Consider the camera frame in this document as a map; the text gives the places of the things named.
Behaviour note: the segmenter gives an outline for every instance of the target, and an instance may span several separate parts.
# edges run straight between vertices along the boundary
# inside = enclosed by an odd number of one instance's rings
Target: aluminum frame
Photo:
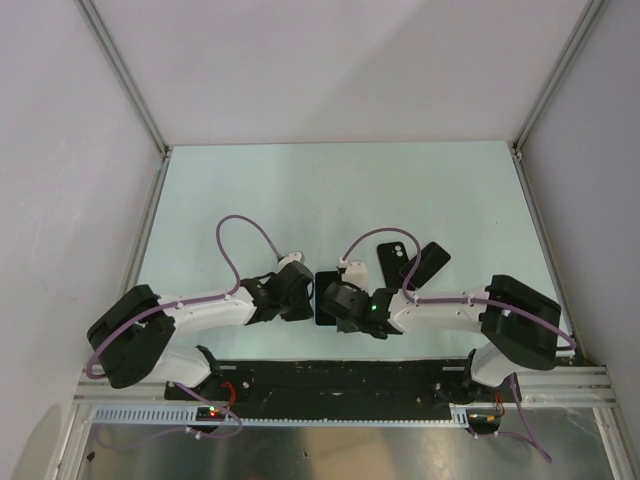
[[[611,379],[605,367],[558,367],[550,372],[518,375],[522,405],[530,408],[616,408]],[[196,401],[167,401],[164,383],[142,382],[114,390],[107,381],[80,379],[74,403],[78,405],[197,405]],[[493,407],[474,403],[474,407]]]
[[[638,457],[633,449],[629,450],[631,443],[620,425],[623,422],[620,409],[594,408],[593,414],[615,480],[640,478]]]
[[[549,103],[553,100],[555,93],[567,77],[567,74],[571,70],[571,67],[578,58],[589,35],[593,32],[594,27],[597,25],[608,4],[609,0],[590,0],[585,6],[558,60],[556,60],[556,63],[553,65],[540,95],[538,95],[518,136],[515,138],[514,144],[518,152],[522,151],[522,148],[531,136],[531,132],[538,124]]]
[[[104,53],[107,63],[122,86],[124,94],[129,99],[129,102],[138,115],[138,118],[140,118],[140,121],[151,138],[151,141],[156,146],[160,155],[164,156],[167,152],[167,144],[162,138],[162,134],[160,133],[151,112],[149,112],[149,108],[147,107],[144,98],[142,98],[142,94],[134,82],[131,73],[129,73],[129,69],[124,63],[122,55],[120,55],[120,52],[116,48],[107,26],[102,21],[98,9],[93,4],[93,0],[74,1],[87,22],[89,30],[93,33],[96,42]]]
[[[75,480],[78,478],[83,452],[97,407],[73,404],[67,417],[63,434],[56,447],[47,480]]]
[[[243,418],[246,427],[394,427],[394,428],[468,428],[466,409],[457,405],[449,407],[450,420],[264,420]],[[198,421],[198,406],[191,405],[105,405],[97,408],[94,424],[100,425],[193,425],[204,427],[220,425],[221,420]]]
[[[525,201],[527,202],[527,207],[529,208],[529,215],[531,216],[531,220],[533,221],[533,226],[536,231],[536,235],[538,236],[538,242],[540,243],[540,246],[542,248],[542,254],[547,265],[547,270],[549,270],[549,274],[551,276],[551,283],[553,284],[553,288],[556,291],[556,295],[558,296],[558,302],[562,307],[562,314],[567,323],[567,327],[570,330],[569,333],[574,335],[578,346],[582,348],[582,337],[579,328],[576,328],[576,323],[573,320],[571,305],[566,294],[566,289],[564,288],[562,279],[560,277],[560,272],[556,267],[557,262],[555,261],[555,256],[551,248],[549,234],[544,225],[544,221],[538,207],[538,202],[536,201],[535,194],[531,187],[531,182],[529,181],[529,177],[522,161],[522,153],[516,151],[515,145],[512,145],[510,147],[510,150],[511,158],[513,159],[513,165],[516,169],[518,180],[520,181],[520,187],[522,188]]]
[[[157,167],[149,199],[147,200],[144,215],[136,236],[136,243],[131,252],[129,264],[120,288],[121,295],[124,295],[128,290],[134,287],[137,284],[138,277],[140,276],[144,254],[147,251],[147,245],[149,244],[149,238],[151,237],[151,228],[153,227],[153,221],[155,220],[156,212],[158,211],[158,204],[160,203],[160,195],[162,194],[164,181],[167,178],[167,172],[169,171],[171,153],[172,149],[168,149],[162,162]]]

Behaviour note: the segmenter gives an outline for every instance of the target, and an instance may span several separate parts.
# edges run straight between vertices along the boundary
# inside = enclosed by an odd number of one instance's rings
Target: red wire
[[[227,408],[231,407],[234,403],[236,403],[236,389],[233,388],[233,385],[231,385],[231,383],[228,381],[221,383],[220,386],[228,388],[231,391],[231,397],[229,398],[229,405],[227,405]]]

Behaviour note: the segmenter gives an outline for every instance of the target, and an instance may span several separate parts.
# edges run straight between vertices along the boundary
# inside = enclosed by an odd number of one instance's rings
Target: black phone
[[[451,255],[438,245],[436,242],[431,242],[429,245],[424,247],[420,251],[420,264],[418,265],[418,269],[411,277],[411,281],[409,282],[409,290],[418,290],[425,283],[427,283],[431,278],[438,273],[442,267],[444,267],[449,260],[451,260]],[[409,270],[413,267],[413,264],[416,262],[416,257],[413,257],[410,262],[407,262],[400,269],[400,277],[402,281],[409,274]]]
[[[315,276],[315,305],[316,305],[316,325],[335,326],[336,317],[324,312],[322,307],[322,295],[333,282],[340,280],[340,272],[332,270],[329,272],[316,272]]]
[[[400,275],[400,269],[409,261],[404,243],[381,243],[376,250],[385,286],[387,288],[401,288],[404,277]]]

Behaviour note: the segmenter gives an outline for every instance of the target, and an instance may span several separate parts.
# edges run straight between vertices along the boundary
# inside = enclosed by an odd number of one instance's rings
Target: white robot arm
[[[313,275],[303,261],[302,253],[289,254],[278,262],[277,273],[244,279],[229,294],[156,295],[148,285],[132,288],[87,332],[104,376],[113,388],[143,379],[186,387],[201,384],[215,373],[213,355],[205,347],[184,347],[177,340],[200,330],[267,322],[277,315],[285,321],[312,318],[308,286]]]
[[[514,372],[551,370],[555,366],[556,333],[522,314],[540,317],[557,330],[560,306],[511,277],[496,275],[486,287],[432,298],[422,296],[418,301],[391,288],[377,289],[369,295],[363,262],[349,262],[341,270],[342,280],[323,294],[322,309],[349,322],[351,331],[380,339],[419,330],[483,334],[489,342],[470,353],[469,380],[492,388]],[[512,310],[501,308],[505,303]]]

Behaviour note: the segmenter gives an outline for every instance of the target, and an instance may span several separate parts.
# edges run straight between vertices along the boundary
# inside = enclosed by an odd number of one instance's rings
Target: white wall
[[[513,140],[587,0],[96,0],[170,144]]]
[[[42,478],[158,157],[70,0],[0,15],[0,478]]]
[[[587,351],[640,447],[640,2],[611,2],[524,158]]]

